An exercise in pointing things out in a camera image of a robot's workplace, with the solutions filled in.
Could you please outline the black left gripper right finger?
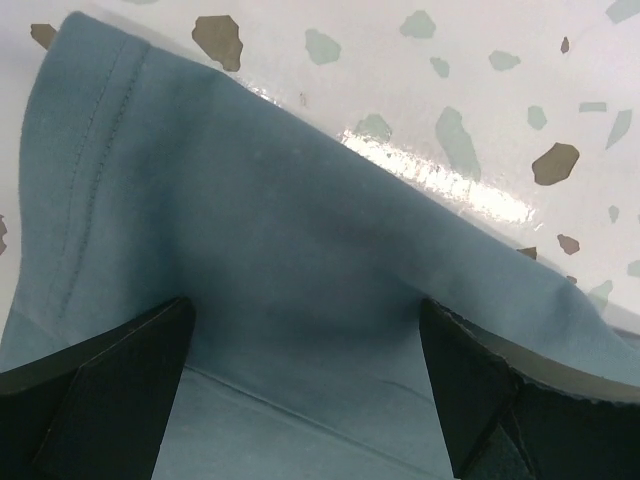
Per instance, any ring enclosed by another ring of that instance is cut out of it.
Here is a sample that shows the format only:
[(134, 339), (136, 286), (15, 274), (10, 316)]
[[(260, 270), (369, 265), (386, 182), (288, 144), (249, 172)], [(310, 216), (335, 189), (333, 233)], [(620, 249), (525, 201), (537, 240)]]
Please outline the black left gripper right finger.
[(638, 387), (548, 359), (431, 300), (419, 331), (455, 478), (638, 478)]

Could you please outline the blue t-shirt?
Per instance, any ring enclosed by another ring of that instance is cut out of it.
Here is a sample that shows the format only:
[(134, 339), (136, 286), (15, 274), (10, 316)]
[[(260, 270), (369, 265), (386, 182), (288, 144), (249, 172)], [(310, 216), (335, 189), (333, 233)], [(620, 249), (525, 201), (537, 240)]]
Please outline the blue t-shirt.
[(425, 300), (639, 389), (638, 351), (567, 279), (225, 74), (80, 12), (27, 104), (19, 197), (2, 373), (172, 299), (195, 309), (149, 479), (457, 479)]

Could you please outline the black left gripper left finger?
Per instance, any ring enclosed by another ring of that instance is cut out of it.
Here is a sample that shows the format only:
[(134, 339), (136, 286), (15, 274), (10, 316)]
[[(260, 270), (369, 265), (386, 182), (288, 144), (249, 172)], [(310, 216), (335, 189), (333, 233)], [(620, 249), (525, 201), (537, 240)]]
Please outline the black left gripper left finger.
[(151, 478), (194, 325), (176, 298), (2, 373), (2, 478)]

